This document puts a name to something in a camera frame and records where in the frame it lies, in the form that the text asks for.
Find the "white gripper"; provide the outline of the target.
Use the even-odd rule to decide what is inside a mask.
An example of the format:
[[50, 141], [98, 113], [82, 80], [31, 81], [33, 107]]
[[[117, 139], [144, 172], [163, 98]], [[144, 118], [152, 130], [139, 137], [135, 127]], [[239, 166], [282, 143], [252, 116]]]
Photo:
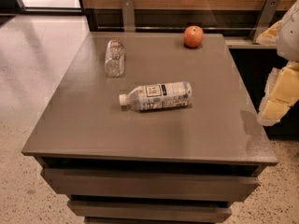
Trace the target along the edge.
[[275, 46], [278, 56], [288, 61], [281, 69], [273, 68], [267, 78], [257, 121], [273, 126], [281, 121], [299, 100], [299, 0], [275, 22], [259, 34], [260, 45]]

